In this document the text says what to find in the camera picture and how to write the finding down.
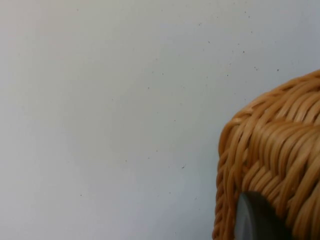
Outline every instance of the wicker weave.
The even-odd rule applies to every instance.
[[[320,70],[256,98],[219,142],[213,239],[234,238],[236,204],[257,191],[297,239],[320,239]]]

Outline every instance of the tan wicker strand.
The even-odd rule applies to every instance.
[[[320,70],[257,97],[218,146],[212,238],[234,239],[241,192],[261,193],[295,239],[320,239]]]

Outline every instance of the wicker basket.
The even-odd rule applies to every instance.
[[[243,191],[265,196],[297,239],[320,239],[320,70],[264,93],[224,127],[212,238],[234,238]]]

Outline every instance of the woven rattan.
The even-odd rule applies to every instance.
[[[212,238],[234,238],[239,194],[257,191],[297,239],[320,239],[320,70],[259,96],[220,136]]]

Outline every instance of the white wall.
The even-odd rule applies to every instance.
[[[0,238],[200,240],[224,124],[320,67],[318,0],[2,0]]]

